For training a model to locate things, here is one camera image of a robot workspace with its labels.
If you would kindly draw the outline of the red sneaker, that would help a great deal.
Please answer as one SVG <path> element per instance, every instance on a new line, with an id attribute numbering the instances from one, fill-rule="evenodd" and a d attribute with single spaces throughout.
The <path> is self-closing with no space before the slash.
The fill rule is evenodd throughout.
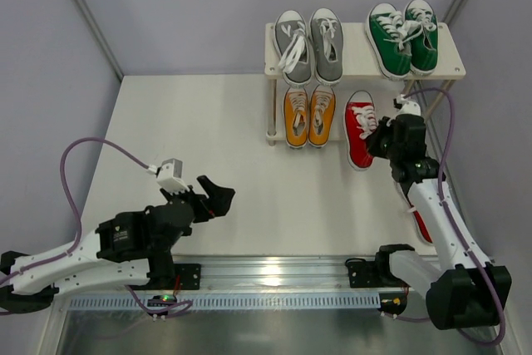
<path id="1" fill-rule="evenodd" d="M 406 212 L 410 214 L 413 220 L 415 221 L 416 231 L 420 239 L 427 245 L 433 245 L 431 236 L 428 232 L 428 229 L 426 228 L 425 222 L 423 218 L 421 217 L 421 214 L 416 209 L 416 207 L 412 204 L 412 202 L 408 199 L 408 197 L 404 194 L 401 186 L 398 183 L 395 183 L 395 188 L 397 190 L 397 193 L 401 196 L 401 198 L 406 203 Z"/>
<path id="2" fill-rule="evenodd" d="M 366 170 L 373 157 L 368 153 L 366 139 L 377 128 L 373 99 L 367 91 L 354 92 L 344 107 L 343 127 L 347 141 L 347 160 L 355 170 Z"/>

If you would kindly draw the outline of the orange sneaker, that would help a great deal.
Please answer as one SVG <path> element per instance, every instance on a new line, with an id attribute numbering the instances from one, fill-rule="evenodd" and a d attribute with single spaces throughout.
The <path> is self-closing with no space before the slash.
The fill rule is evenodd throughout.
<path id="1" fill-rule="evenodd" d="M 304 88 L 289 88 L 283 100 L 286 142 L 293 149 L 308 141 L 308 94 Z"/>
<path id="2" fill-rule="evenodd" d="M 336 110 L 336 96 L 330 86 L 315 87 L 310 100 L 311 121 L 308 141 L 316 148 L 328 143 Z"/>

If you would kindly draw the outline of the green sneaker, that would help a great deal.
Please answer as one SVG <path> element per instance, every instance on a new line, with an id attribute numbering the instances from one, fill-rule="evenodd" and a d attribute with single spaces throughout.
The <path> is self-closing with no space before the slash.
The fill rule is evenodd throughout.
<path id="1" fill-rule="evenodd" d="M 425 0 L 411 0 L 405 8 L 405 22 L 411 23 L 411 71 L 428 76 L 438 63 L 438 19 Z"/>
<path id="2" fill-rule="evenodd" d="M 402 13 L 390 3 L 377 4 L 367 16 L 367 40 L 381 74 L 390 80 L 401 80 L 410 71 L 409 30 Z"/>

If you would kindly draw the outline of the grey sneaker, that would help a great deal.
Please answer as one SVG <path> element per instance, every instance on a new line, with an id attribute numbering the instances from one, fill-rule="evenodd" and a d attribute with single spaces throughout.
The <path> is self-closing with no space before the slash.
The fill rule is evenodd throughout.
<path id="1" fill-rule="evenodd" d="M 273 25 L 278 69 L 292 88 L 304 88 L 312 78 L 307 25 L 295 10 L 283 12 Z"/>
<path id="2" fill-rule="evenodd" d="M 316 78 L 324 86 L 335 86 L 343 74 L 342 23 L 335 12 L 321 7 L 311 16 L 309 24 Z"/>

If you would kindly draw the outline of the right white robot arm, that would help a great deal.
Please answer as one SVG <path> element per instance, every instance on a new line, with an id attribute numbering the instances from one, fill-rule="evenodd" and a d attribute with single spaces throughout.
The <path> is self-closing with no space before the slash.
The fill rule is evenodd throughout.
<path id="1" fill-rule="evenodd" d="M 388 160 L 392 178 L 420 214 L 436 249 L 434 267 L 413 249 L 388 257 L 390 273 L 423 296 L 440 330 L 503 326 L 512 278 L 475 243 L 456 208 L 438 160 L 426 153 L 422 117 L 384 117 L 367 138 L 368 152 Z"/>

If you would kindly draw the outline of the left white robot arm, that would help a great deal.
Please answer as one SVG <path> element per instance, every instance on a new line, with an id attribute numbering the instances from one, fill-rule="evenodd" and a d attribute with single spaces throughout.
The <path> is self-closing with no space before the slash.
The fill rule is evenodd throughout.
<path id="1" fill-rule="evenodd" d="M 41 254 L 8 251 L 1 256 L 1 309 L 9 314 L 39 312 L 55 298 L 110 286 L 168 289 L 176 280 L 171 250 L 193 224 L 228 214 L 236 194 L 207 176 L 197 181 L 203 193 L 164 192 L 166 202 L 117 214 L 78 245 Z"/>

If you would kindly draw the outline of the white two-tier shoe shelf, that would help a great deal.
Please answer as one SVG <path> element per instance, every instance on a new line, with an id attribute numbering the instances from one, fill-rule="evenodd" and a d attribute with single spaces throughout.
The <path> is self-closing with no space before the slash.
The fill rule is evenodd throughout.
<path id="1" fill-rule="evenodd" d="M 398 83 L 386 79 L 380 72 L 374 53 L 365 35 L 362 22 L 345 22 L 342 25 L 344 34 L 343 75 L 340 84 L 334 89 L 337 97 L 337 111 L 329 136 L 330 141 L 341 141 L 343 104 L 356 86 L 365 90 L 395 91 Z M 438 24 L 439 58 L 436 69 L 429 76 L 409 74 L 404 81 L 407 90 L 413 88 L 415 81 L 440 81 L 441 88 L 449 90 L 452 85 L 466 76 L 466 69 L 461 60 L 449 27 L 441 22 Z M 269 145 L 285 141 L 283 121 L 283 99 L 286 88 L 281 70 L 278 68 L 278 54 L 273 43 L 273 24 L 265 26 L 264 35 L 264 74 L 268 84 L 268 114 L 266 141 Z"/>

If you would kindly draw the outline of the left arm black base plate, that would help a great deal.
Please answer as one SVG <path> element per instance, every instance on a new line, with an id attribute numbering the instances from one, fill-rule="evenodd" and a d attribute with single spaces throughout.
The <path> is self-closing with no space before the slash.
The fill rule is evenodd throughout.
<path id="1" fill-rule="evenodd" d="M 196 291 L 200 289 L 201 264 L 178 263 L 174 264 L 175 287 L 174 291 Z"/>

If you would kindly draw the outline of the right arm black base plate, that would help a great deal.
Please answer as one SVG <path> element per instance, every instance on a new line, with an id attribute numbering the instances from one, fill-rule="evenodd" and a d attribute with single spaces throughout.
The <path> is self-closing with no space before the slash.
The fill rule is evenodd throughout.
<path id="1" fill-rule="evenodd" d="M 383 262 L 350 258 L 344 263 L 351 288 L 407 288 L 408 284 L 392 275 Z"/>

